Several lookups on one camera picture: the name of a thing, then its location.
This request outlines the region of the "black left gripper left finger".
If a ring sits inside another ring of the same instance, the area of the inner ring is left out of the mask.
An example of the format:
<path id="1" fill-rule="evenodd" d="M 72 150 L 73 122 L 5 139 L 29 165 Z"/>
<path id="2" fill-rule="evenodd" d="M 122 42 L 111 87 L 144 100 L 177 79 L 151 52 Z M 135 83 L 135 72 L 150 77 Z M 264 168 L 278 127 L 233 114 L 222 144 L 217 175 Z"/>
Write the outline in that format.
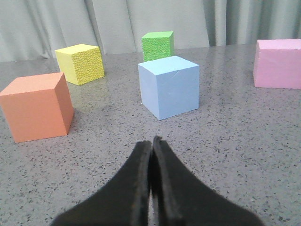
<path id="1" fill-rule="evenodd" d="M 54 226 L 146 226 L 151 142 L 138 142 L 117 174 L 87 200 L 59 215 Z"/>

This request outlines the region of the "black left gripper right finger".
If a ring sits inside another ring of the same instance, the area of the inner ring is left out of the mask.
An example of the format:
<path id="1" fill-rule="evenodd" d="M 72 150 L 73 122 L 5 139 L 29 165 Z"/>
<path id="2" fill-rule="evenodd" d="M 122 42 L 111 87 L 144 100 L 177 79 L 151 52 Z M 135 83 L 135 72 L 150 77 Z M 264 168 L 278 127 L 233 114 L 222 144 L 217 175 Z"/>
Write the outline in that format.
<path id="1" fill-rule="evenodd" d="M 197 179 L 159 136 L 153 140 L 151 189 L 160 226 L 263 225 L 255 214 Z"/>

